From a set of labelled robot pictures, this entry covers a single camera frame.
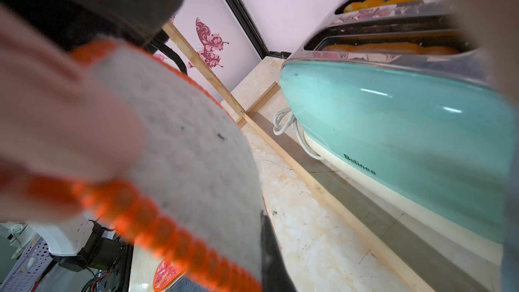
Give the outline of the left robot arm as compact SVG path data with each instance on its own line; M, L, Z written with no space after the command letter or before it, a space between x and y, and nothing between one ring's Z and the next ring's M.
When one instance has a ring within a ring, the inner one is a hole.
M133 246L83 215L1 223L2 291L128 291Z

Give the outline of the orange edged insole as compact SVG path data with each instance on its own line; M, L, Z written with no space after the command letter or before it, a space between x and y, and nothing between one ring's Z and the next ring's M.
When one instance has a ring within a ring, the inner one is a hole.
M188 76L102 39L70 57L139 116L139 157L102 183L40 177L30 190L78 202L128 241L215 291L263 291L261 183L247 139Z

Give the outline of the light blue insole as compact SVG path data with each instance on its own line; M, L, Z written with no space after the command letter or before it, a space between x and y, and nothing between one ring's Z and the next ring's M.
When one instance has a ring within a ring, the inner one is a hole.
M504 196L504 255L501 262L502 291L518 292L518 139Z

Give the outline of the dark grey insole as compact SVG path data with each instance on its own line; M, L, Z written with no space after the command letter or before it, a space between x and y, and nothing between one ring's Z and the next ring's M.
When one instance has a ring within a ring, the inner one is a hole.
M187 277L182 277L173 283L166 292L211 292L209 289L191 281Z

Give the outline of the wooden clothes rack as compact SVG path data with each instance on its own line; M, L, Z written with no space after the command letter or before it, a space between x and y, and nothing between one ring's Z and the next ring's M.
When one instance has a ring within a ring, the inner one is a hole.
M224 101L242 117L246 124L281 157L289 168L294 171L307 187L334 211L340 219L367 245L378 259L383 261L412 291L432 291L433 288L426 283L411 267L409 267L394 251L390 249L378 236L376 236L365 224L351 213L338 199L331 195L304 167L293 159L273 138L270 137L243 109L241 104L224 86L222 81L213 73L209 66L200 58L181 32L171 22L163 25L162 29L170 37L173 43L182 51L189 61L200 71L202 76L222 96Z

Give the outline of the red patterned insole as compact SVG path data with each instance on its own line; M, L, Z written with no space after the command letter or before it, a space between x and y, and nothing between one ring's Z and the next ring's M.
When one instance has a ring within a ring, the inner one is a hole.
M155 292L165 291L180 278L185 271L167 260L162 260L155 271L152 287Z

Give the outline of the mint green toaster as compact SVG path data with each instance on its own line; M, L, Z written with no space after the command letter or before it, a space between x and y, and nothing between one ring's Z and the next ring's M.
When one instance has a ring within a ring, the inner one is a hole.
M518 126L447 0L344 0L281 69L304 146L499 264Z

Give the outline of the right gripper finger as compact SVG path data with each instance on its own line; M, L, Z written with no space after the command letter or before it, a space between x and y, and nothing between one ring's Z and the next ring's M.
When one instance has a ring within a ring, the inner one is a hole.
M297 289L285 267L272 222L262 212L262 291L296 292Z

